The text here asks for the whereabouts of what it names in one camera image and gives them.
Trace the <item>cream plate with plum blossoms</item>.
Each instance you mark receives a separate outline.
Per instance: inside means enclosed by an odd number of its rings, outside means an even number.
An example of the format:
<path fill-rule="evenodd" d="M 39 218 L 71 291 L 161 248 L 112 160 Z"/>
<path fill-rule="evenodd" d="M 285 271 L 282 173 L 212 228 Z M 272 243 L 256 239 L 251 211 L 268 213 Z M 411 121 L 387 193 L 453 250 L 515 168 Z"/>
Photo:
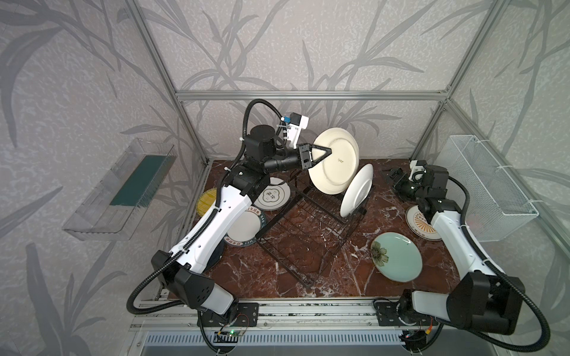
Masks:
<path fill-rule="evenodd" d="M 313 185 L 325 194 L 340 194 L 358 170 L 360 153 L 355 138 L 347 130 L 330 128 L 316 138 L 314 145 L 330 148 L 332 153 L 308 171 Z"/>

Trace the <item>sunburst plate teal rim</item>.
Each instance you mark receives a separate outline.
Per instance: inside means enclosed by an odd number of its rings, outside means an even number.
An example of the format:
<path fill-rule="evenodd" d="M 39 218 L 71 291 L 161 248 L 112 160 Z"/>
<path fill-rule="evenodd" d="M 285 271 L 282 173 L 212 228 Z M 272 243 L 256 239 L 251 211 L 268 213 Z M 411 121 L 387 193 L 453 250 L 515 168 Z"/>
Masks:
<path fill-rule="evenodd" d="M 373 165 L 366 164 L 354 176 L 341 202 L 340 215 L 342 218 L 352 214 L 368 197 L 373 185 L 373 174 Z"/>

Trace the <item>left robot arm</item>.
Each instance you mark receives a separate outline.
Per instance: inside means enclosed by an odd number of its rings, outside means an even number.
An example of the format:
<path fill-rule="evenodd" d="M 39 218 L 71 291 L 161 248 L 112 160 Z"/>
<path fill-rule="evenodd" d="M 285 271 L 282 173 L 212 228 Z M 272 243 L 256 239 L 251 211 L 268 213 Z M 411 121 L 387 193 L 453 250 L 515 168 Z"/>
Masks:
<path fill-rule="evenodd" d="M 270 185 L 270 175 L 291 170 L 309 170 L 332 154 L 330 148 L 298 141 L 308 126 L 308 117 L 280 111 L 265 99 L 254 99 L 243 115 L 240 150 L 225 169 L 216 199 L 205 215 L 169 252 L 158 251 L 154 271 L 137 286 L 126 302 L 133 315 L 156 313 L 186 305 L 199 312 L 212 312 L 227 320 L 237 314 L 236 297 L 203 273 L 221 250 L 229 228 Z M 135 305 L 139 294 L 152 281 L 160 282 L 176 296 L 154 307 Z"/>

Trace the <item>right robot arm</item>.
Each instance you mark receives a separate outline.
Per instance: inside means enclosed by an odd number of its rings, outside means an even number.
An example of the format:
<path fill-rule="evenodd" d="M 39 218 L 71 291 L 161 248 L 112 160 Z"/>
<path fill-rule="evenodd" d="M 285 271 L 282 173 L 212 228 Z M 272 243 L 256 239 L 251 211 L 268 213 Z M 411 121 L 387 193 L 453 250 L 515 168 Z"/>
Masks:
<path fill-rule="evenodd" d="M 546 316 L 525 293 L 523 282 L 509 277 L 488 256 L 469 228 L 466 218 L 471 195 L 458 179 L 442 166 L 424 160 L 411 162 L 411 172 L 385 169 L 384 181 L 400 200 L 414 202 L 427 222 L 442 238 L 460 275 L 459 284 L 448 295 L 406 289 L 396 304 L 404 323 L 425 317 L 436 323 L 432 338 L 422 338 L 420 352 L 430 347 L 444 326 L 464 330 L 502 349 L 519 353 L 546 348 L 551 329 Z M 520 311 L 527 305 L 540 324 L 540 337 L 527 345 L 509 344 L 496 335 L 512 335 Z"/>

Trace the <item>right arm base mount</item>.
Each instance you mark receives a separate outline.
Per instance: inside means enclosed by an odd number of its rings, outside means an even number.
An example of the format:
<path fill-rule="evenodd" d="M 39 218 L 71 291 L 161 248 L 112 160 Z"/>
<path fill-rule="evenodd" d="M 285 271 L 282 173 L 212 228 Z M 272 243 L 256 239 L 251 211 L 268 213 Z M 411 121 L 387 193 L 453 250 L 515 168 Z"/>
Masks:
<path fill-rule="evenodd" d="M 401 307 L 400 302 L 386 298 L 374 300 L 373 308 L 379 326 L 430 329 L 436 325 L 432 317 L 405 309 Z"/>

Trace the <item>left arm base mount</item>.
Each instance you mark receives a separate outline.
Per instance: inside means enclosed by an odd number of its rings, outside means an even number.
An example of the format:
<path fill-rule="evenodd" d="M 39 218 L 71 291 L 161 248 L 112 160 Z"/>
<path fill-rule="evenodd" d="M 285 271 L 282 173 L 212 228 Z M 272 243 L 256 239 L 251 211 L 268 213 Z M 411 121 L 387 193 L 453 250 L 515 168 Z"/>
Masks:
<path fill-rule="evenodd" d="M 224 314 L 217 314 L 208 309 L 199 314 L 197 324 L 205 327 L 257 326 L 259 307 L 259 303 L 238 302 L 233 303 Z"/>

